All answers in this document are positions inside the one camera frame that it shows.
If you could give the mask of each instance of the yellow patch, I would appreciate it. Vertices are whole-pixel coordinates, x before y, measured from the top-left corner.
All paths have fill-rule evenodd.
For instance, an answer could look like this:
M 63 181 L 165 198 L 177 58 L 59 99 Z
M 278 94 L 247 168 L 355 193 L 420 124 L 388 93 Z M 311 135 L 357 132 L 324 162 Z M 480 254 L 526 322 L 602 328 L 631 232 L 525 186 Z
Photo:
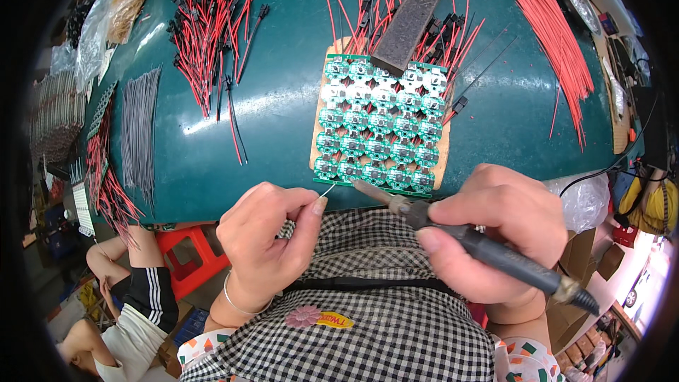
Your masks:
M 330 326 L 332 328 L 346 329 L 354 325 L 352 319 L 343 316 L 342 314 L 335 313 L 334 311 L 321 311 L 320 318 L 316 324 L 324 324 L 325 326 Z

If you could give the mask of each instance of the bracelet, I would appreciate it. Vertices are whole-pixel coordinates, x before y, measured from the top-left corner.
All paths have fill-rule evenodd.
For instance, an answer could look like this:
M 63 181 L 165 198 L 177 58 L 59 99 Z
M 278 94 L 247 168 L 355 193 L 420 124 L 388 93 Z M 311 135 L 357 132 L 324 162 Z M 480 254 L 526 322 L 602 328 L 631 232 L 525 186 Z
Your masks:
M 259 311 L 258 313 L 248 313 L 247 311 L 243 311 L 243 310 L 239 309 L 238 307 L 236 307 L 233 304 L 233 302 L 231 302 L 231 298 L 229 298 L 229 294 L 226 293 L 226 282 L 229 280 L 229 276 L 231 276 L 231 270 L 229 270 L 229 273 L 226 273 L 226 277 L 224 279 L 224 296 L 226 297 L 226 301 L 229 301 L 229 304 L 231 304 L 231 306 L 234 309 L 236 309 L 237 311 L 240 311 L 241 313 L 246 314 L 248 316 L 257 316 L 259 314 L 262 314 L 264 311 L 266 311 L 271 306 L 271 303 L 274 302 L 274 299 L 271 298 L 269 300 L 269 303 L 266 305 L 266 307 L 264 307 L 264 309 L 262 311 Z

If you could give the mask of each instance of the black shorts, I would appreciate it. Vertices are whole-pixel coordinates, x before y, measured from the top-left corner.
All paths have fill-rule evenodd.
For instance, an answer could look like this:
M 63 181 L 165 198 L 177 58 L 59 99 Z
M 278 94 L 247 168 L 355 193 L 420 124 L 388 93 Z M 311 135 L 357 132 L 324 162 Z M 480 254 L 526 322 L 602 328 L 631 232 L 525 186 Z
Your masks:
M 179 308 L 174 300 L 170 270 L 167 267 L 132 267 L 130 271 L 129 276 L 111 286 L 111 293 L 163 332 L 172 332 L 179 318 Z

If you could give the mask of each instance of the car wheel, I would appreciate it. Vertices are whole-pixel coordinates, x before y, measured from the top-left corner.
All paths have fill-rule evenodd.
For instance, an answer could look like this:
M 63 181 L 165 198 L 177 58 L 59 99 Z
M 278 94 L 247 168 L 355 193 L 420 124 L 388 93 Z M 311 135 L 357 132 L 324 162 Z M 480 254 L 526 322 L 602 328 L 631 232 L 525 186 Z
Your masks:
M 629 308 L 634 307 L 634 304 L 636 303 L 636 299 L 637 299 L 636 291 L 635 291 L 635 290 L 631 290 L 631 291 L 627 294 L 627 298 L 625 298 L 625 306 L 626 306 L 626 307 L 629 307 Z

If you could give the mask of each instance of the white t-shirt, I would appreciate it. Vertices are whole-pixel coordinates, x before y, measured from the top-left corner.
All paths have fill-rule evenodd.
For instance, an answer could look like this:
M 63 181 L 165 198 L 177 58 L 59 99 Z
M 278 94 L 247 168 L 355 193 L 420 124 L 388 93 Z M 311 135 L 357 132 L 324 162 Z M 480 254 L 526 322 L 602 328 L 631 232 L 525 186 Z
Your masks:
M 118 323 L 101 334 L 118 367 L 94 365 L 104 382 L 137 382 L 156 357 L 167 334 L 129 304 L 123 306 Z

